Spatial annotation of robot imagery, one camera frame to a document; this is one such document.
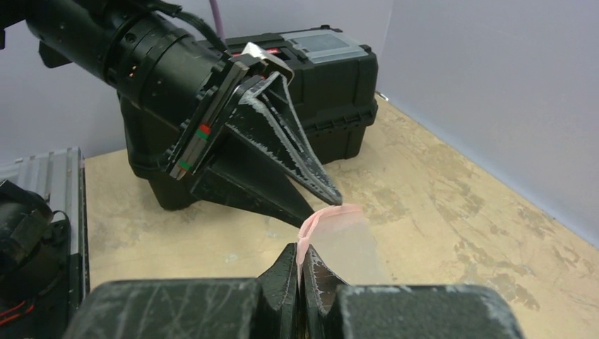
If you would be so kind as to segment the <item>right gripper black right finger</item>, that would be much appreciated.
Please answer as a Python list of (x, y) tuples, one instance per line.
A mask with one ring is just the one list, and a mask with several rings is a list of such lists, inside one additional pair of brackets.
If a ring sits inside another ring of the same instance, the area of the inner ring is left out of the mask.
[(342, 321), (336, 304), (337, 289), (346, 282), (324, 262), (310, 245), (302, 264), (303, 338), (343, 338)]

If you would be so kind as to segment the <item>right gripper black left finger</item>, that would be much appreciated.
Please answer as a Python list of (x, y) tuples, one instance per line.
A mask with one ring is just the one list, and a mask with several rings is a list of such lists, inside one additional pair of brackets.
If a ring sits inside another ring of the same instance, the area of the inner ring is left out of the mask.
[(256, 338), (296, 338), (298, 280), (297, 245), (285, 246), (258, 278), (262, 295), (255, 318)]

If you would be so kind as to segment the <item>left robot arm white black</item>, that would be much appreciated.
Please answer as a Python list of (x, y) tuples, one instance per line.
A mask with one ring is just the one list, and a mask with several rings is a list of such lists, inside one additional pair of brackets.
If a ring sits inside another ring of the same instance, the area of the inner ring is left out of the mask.
[(134, 174), (159, 205), (209, 201), (295, 227), (343, 197), (315, 155), (288, 90), (292, 71), (249, 43), (232, 54), (204, 20), (165, 1), (2, 1), (48, 68), (76, 64), (117, 92)]

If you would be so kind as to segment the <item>clear zip top bag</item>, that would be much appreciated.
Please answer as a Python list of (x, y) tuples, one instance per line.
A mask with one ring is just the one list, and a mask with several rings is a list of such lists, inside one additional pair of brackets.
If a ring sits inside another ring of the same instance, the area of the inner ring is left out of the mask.
[(325, 264), (350, 285), (390, 285), (369, 221), (356, 204), (329, 206), (316, 211), (302, 224), (297, 235), (298, 275), (307, 267), (308, 250), (316, 250)]

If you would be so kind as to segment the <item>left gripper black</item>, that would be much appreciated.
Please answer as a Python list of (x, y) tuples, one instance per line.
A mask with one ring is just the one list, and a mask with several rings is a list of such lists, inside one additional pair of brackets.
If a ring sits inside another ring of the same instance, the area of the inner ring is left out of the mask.
[(219, 146), (193, 185), (193, 197), (301, 227), (314, 209), (289, 177), (323, 202), (341, 205), (342, 194), (313, 151), (290, 99), (287, 80), (294, 71), (253, 42), (224, 62), (224, 78), (205, 91), (165, 152), (165, 173), (176, 180), (195, 174), (226, 125), (240, 141), (230, 137)]

